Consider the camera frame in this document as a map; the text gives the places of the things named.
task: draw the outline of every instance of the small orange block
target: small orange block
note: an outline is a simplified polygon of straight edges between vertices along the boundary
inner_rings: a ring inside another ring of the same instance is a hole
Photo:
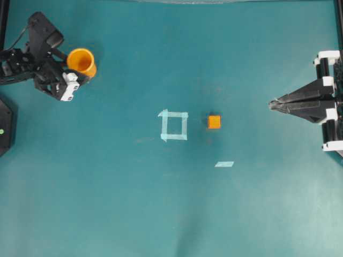
[[[209,115],[207,127],[209,129],[220,129],[221,127],[221,116],[220,115]]]

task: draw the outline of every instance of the teal surface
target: teal surface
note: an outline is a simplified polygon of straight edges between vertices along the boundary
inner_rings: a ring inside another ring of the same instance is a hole
[[[63,51],[94,52],[98,74],[70,103],[32,81],[0,88],[18,108],[0,159],[1,256],[343,255],[341,165],[319,126],[267,106],[338,47],[332,1],[11,0],[7,46],[38,10]],[[187,141],[160,139],[163,109],[188,112]]]

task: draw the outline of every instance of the black cable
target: black cable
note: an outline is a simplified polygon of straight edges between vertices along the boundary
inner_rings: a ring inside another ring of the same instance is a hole
[[[19,37],[17,38],[17,40],[13,43],[13,45],[10,47],[10,48],[8,48],[7,50],[11,50],[18,42],[19,42],[19,40],[21,39],[21,37],[23,36],[23,34],[25,33],[25,31],[29,28],[29,26],[30,26],[30,24],[29,25],[27,25],[25,28],[23,28],[23,30],[20,32],[20,35],[19,35]]]

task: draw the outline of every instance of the black pole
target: black pole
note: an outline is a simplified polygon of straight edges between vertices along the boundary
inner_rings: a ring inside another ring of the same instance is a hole
[[[10,0],[0,0],[0,51],[4,49],[9,8],[10,8]]]
[[[343,1],[334,0],[336,8],[337,34],[339,49],[343,49]]]

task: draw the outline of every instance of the light blue tape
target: light blue tape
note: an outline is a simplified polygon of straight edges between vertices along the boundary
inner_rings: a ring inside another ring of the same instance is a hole
[[[215,165],[216,168],[230,168],[234,165],[235,162],[217,162]]]
[[[162,132],[161,139],[167,142],[168,139],[187,140],[187,112],[171,112],[167,109],[159,113],[158,117],[162,117]],[[182,118],[181,134],[168,134],[168,117]]]

